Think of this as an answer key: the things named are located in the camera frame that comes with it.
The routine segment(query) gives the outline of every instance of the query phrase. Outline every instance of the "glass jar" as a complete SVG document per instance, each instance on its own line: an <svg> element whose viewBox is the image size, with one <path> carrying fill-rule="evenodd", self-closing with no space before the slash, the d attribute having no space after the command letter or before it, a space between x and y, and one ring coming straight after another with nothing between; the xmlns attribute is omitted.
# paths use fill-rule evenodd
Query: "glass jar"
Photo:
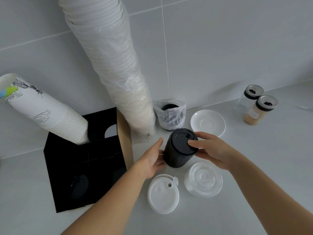
<svg viewBox="0 0 313 235"><path fill-rule="evenodd" d="M270 111L275 109L278 101L271 95L261 96L254 106L245 114L244 121L249 125L257 125Z"/></svg>
<svg viewBox="0 0 313 235"><path fill-rule="evenodd" d="M235 111L241 116L244 116L248 110L255 104L255 101L264 93L262 87L258 85L249 85L240 97Z"/></svg>

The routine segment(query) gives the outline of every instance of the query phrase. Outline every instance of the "black coffee cup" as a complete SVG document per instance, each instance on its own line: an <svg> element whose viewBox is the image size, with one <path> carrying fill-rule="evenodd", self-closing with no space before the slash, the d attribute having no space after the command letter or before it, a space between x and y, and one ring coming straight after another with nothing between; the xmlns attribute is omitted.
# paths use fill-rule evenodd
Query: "black coffee cup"
<svg viewBox="0 0 313 235"><path fill-rule="evenodd" d="M163 154L167 165L174 168L184 166L196 154L198 149L189 146L188 140L198 140L197 136L189 129L180 128L171 133Z"/></svg>

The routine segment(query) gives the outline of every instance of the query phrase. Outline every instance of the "jar with brown powder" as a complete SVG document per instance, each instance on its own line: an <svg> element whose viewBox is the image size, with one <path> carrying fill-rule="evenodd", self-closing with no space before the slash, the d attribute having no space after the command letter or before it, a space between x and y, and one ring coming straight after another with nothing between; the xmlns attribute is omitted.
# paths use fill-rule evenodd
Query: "jar with brown powder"
<svg viewBox="0 0 313 235"><path fill-rule="evenodd" d="M270 111L275 109L278 101L271 95L261 96L254 106L244 115L244 121L249 125L257 125Z"/></svg>

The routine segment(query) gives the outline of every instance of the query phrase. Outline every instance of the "white plastic lid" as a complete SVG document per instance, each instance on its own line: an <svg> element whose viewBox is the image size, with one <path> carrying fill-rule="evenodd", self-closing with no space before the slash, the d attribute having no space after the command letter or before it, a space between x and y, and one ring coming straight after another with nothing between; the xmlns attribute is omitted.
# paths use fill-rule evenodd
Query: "white plastic lid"
<svg viewBox="0 0 313 235"><path fill-rule="evenodd" d="M185 174L186 189L194 196L213 197L223 186L222 175L209 161L194 163Z"/></svg>
<svg viewBox="0 0 313 235"><path fill-rule="evenodd" d="M159 214L172 212L179 201L178 179L167 174L156 176L148 189L148 202Z"/></svg>

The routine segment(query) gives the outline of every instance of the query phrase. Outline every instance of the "white saucer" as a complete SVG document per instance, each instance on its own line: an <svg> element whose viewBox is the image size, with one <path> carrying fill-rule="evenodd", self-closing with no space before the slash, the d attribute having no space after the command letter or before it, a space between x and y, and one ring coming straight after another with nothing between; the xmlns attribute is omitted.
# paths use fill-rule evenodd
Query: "white saucer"
<svg viewBox="0 0 313 235"><path fill-rule="evenodd" d="M218 137L221 137L226 128L224 118L213 110L197 111L191 117L190 125L194 132L203 131Z"/></svg>

